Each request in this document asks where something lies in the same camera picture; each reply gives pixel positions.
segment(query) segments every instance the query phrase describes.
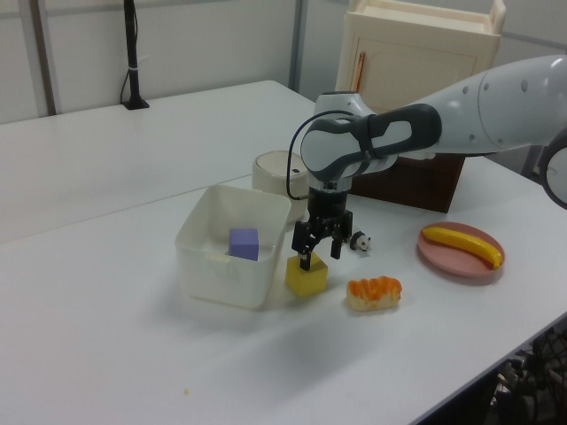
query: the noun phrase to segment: white cup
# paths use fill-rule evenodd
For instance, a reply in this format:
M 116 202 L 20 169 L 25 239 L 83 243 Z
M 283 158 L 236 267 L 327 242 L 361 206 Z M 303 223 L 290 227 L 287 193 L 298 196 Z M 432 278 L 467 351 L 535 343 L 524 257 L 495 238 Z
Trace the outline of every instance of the white cup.
M 287 151 L 273 151 L 260 155 L 252 164 L 252 188 L 262 192 L 283 195 L 287 198 L 285 180 L 287 177 Z M 290 192 L 294 197 L 307 195 L 307 168 L 301 157 L 291 155 Z M 307 209 L 307 200 L 291 200 L 291 209 L 287 217 L 288 223 L 293 223 L 303 217 Z

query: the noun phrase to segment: white plastic bin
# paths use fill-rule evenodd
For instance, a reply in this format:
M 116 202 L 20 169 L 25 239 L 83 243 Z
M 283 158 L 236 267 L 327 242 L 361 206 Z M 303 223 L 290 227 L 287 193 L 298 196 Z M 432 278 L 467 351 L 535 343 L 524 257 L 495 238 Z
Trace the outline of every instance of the white plastic bin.
M 280 195 L 224 185 L 207 189 L 175 239 L 183 290 L 220 303 L 260 306 L 276 270 L 290 208 L 290 200 Z M 258 229 L 258 261 L 228 255 L 232 228 Z

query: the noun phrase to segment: small panda figurine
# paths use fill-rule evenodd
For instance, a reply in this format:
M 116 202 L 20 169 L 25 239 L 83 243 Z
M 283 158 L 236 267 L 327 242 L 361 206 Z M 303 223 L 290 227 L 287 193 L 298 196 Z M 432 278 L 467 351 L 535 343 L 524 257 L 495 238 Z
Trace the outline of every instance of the small panda figurine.
M 366 236 L 359 228 L 353 227 L 349 246 L 353 251 L 370 251 L 370 237 Z

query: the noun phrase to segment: pink plate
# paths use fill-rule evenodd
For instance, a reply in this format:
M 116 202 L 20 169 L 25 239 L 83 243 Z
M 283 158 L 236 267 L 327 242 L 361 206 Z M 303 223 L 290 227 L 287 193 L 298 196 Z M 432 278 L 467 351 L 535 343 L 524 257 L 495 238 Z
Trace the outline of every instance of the pink plate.
M 448 228 L 450 230 L 456 230 L 482 239 L 502 253 L 502 264 L 504 264 L 504 261 L 506 260 L 504 250 L 498 241 L 482 230 L 473 228 L 472 226 L 467 226 L 466 224 L 454 223 L 451 221 L 432 223 L 429 226 Z M 465 277 L 486 277 L 495 272 L 492 265 L 480 257 L 469 252 L 459 250 L 458 248 L 429 242 L 423 237 L 422 232 L 419 232 L 417 247 L 434 266 L 451 274 L 458 274 Z

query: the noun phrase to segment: brown wooden crate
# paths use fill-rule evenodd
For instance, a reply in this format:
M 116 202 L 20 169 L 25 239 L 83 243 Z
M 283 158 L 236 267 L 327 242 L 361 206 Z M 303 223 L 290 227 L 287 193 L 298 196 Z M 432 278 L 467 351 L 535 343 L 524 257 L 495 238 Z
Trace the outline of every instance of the brown wooden crate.
M 446 213 L 463 163 L 460 155 L 440 154 L 424 160 L 398 158 L 383 172 L 354 177 L 350 193 Z

